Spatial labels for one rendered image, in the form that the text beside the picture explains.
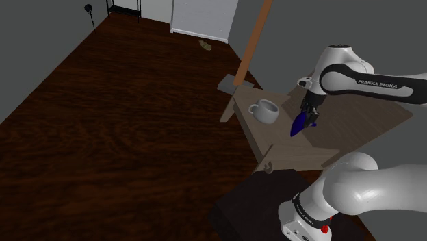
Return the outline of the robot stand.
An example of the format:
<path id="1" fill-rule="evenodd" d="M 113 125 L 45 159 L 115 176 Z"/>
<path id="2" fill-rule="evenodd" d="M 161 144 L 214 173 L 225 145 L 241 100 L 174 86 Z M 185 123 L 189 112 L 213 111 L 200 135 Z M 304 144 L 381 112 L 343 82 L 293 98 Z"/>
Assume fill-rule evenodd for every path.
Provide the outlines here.
<path id="1" fill-rule="evenodd" d="M 207 218 L 222 241 L 290 241 L 281 232 L 279 205 L 307 188 L 320 173 L 255 172 L 218 200 Z"/>

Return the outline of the black metal shelf rack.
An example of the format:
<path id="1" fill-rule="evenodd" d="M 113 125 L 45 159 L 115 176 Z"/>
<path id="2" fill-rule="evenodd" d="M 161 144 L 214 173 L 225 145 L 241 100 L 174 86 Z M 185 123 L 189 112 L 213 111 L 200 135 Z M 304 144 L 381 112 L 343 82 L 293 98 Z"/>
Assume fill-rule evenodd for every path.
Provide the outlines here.
<path id="1" fill-rule="evenodd" d="M 107 16 L 110 17 L 111 13 L 124 14 L 127 16 L 134 16 L 137 18 L 137 23 L 140 22 L 142 17 L 142 4 L 141 0 L 135 0 L 136 9 L 126 8 L 114 3 L 114 0 L 105 0 L 107 8 Z"/>

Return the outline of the brown floor lamp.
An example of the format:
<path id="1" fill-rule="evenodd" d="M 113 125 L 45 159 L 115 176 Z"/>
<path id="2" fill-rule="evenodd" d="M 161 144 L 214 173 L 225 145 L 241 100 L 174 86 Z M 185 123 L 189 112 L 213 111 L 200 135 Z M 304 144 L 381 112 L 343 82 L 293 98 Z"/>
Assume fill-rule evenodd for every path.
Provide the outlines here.
<path id="1" fill-rule="evenodd" d="M 263 26 L 268 17 L 270 8 L 274 0 L 263 0 L 262 8 L 257 17 L 257 21 L 253 28 L 252 34 L 246 46 L 242 61 L 235 76 L 227 74 L 222 81 L 219 82 L 217 89 L 229 95 L 233 95 L 238 86 L 253 87 L 254 84 L 245 81 L 244 78 L 248 72 L 250 62 L 253 58 L 257 43 L 263 30 Z"/>

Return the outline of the black round lamp on pole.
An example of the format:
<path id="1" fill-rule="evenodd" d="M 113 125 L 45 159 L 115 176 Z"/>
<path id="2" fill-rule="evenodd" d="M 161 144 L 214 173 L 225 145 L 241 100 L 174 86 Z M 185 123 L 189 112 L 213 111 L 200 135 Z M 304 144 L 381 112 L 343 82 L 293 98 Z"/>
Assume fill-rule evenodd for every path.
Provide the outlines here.
<path id="1" fill-rule="evenodd" d="M 93 31 L 96 31 L 95 26 L 94 26 L 94 20 L 93 20 L 93 16 L 92 16 L 92 6 L 90 4 L 86 4 L 84 6 L 84 10 L 89 14 L 91 22 L 92 22 L 92 27 L 93 27 Z"/>

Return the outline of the dark blue pointed object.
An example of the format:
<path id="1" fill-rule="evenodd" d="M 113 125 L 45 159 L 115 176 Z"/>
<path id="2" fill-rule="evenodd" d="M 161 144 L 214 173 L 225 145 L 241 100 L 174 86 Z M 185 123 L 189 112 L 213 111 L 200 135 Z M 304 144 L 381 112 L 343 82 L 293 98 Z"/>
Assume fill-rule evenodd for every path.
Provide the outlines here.
<path id="1" fill-rule="evenodd" d="M 290 136 L 293 137 L 299 132 L 301 132 L 303 129 L 308 127 L 315 127 L 317 124 L 315 123 L 318 118 L 318 114 L 313 113 L 307 113 L 307 112 L 301 112 L 297 117 L 294 119 L 291 129 L 290 129 Z"/>

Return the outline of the white mug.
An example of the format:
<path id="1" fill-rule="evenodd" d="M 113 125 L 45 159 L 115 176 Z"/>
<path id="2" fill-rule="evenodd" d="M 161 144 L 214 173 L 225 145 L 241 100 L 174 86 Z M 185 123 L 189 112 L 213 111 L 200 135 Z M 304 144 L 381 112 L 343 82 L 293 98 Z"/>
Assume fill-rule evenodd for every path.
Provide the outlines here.
<path id="1" fill-rule="evenodd" d="M 274 123 L 279 116 L 279 112 L 279 107 L 267 99 L 259 99 L 248 108 L 248 113 L 264 124 Z"/>

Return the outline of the light wooden table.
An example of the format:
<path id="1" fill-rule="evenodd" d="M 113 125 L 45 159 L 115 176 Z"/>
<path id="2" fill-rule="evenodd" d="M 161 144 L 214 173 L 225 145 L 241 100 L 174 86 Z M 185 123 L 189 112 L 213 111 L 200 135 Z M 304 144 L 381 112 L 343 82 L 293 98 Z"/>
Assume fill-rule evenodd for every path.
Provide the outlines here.
<path id="1" fill-rule="evenodd" d="M 224 123 L 236 115 L 258 162 L 257 171 L 321 170 L 412 117 L 394 102 L 351 94 L 328 96 L 320 106 L 316 127 L 291 136 L 304 95 L 301 87 L 289 94 L 237 87 L 220 120 Z M 248 112 L 260 99 L 272 101 L 280 109 L 271 125 L 260 123 Z"/>

